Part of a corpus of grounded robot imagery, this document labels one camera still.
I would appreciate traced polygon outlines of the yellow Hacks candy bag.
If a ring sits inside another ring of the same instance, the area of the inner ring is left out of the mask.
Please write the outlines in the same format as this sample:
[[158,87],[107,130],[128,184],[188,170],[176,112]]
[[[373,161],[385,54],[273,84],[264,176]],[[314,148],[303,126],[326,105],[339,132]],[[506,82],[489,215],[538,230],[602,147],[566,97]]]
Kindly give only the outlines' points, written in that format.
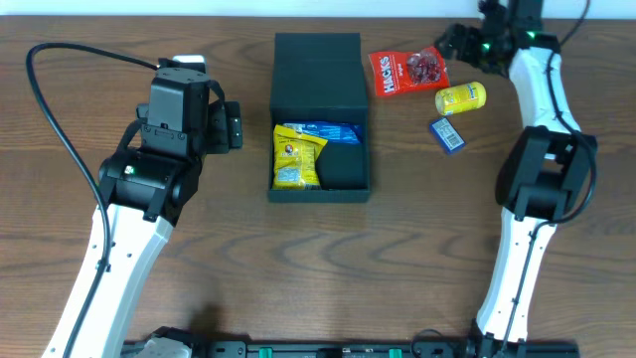
[[318,190],[316,162],[328,140],[283,125],[273,129],[273,190]]

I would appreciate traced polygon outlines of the dark green box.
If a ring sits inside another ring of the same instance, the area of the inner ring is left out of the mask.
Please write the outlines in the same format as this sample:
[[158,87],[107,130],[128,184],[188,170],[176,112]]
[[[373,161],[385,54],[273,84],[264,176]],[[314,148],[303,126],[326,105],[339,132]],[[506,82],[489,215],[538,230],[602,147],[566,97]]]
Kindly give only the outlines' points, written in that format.
[[369,100],[358,33],[278,33],[270,125],[330,122],[358,128],[359,143],[330,141],[316,163],[321,187],[274,190],[273,203],[365,203],[371,196]]

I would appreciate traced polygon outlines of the red Hacks candy bag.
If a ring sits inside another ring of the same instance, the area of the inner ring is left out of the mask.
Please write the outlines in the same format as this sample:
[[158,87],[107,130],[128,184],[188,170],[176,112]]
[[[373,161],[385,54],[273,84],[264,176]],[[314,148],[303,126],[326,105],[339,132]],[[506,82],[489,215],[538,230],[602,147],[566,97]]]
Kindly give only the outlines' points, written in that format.
[[369,54],[376,96],[449,87],[443,58],[436,48],[418,52],[376,52]]

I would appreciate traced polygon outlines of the blue Oreo cookie pack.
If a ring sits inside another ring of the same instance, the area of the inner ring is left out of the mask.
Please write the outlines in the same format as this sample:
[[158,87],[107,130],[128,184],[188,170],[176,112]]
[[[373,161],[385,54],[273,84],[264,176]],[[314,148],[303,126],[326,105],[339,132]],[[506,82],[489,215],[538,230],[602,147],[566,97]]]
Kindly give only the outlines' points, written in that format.
[[329,142],[341,144],[360,144],[362,142],[362,127],[357,124],[327,121],[292,121],[283,123],[283,126],[292,128],[299,133],[324,138]]

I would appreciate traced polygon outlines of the small blue box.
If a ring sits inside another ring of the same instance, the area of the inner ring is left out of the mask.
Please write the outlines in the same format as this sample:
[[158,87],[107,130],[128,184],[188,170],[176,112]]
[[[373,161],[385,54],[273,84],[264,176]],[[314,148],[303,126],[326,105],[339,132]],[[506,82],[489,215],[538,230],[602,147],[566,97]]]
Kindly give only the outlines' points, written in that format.
[[429,125],[429,131],[436,138],[446,154],[456,153],[466,145],[466,141],[446,117],[441,117],[433,121]]

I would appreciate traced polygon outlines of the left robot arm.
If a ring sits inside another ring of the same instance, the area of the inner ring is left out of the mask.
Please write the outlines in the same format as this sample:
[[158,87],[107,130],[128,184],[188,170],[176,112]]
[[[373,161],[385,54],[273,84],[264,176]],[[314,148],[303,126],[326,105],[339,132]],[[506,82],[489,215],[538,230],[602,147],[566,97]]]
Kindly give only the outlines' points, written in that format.
[[120,354],[143,285],[198,190],[209,154],[241,147],[239,104],[204,64],[170,61],[99,169],[97,210],[79,275],[47,357]]

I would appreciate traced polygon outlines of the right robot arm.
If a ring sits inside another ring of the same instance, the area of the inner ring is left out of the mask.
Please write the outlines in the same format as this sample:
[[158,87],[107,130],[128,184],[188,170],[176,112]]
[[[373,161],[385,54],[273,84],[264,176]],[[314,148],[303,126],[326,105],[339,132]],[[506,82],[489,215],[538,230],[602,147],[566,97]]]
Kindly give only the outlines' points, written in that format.
[[482,1],[480,27],[453,24],[435,46],[514,85],[523,131],[496,180],[501,239],[490,286],[465,338],[413,339],[417,357],[577,357],[573,341],[528,339],[543,256],[559,225],[579,216],[596,187],[597,141],[568,108],[560,66],[565,41],[543,29],[540,1]]

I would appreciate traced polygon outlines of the yellow cylindrical candy container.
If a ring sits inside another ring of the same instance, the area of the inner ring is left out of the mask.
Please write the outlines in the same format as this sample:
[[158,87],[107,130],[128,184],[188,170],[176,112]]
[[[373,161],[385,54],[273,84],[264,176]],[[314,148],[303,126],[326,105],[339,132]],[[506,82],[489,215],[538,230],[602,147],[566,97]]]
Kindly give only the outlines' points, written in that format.
[[435,106],[441,115],[452,115],[481,108],[487,93],[478,82],[439,90],[435,95]]

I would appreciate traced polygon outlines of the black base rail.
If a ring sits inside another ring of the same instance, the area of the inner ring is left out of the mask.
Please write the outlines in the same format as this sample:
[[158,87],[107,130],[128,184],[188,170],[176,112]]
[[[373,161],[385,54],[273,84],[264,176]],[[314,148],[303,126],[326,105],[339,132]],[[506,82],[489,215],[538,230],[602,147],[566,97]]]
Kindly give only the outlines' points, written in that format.
[[283,342],[210,340],[176,328],[161,327],[146,340],[127,342],[118,357],[202,358],[462,358],[525,357],[579,358],[571,342],[502,343],[471,334],[460,339],[424,330],[413,339],[399,341]]

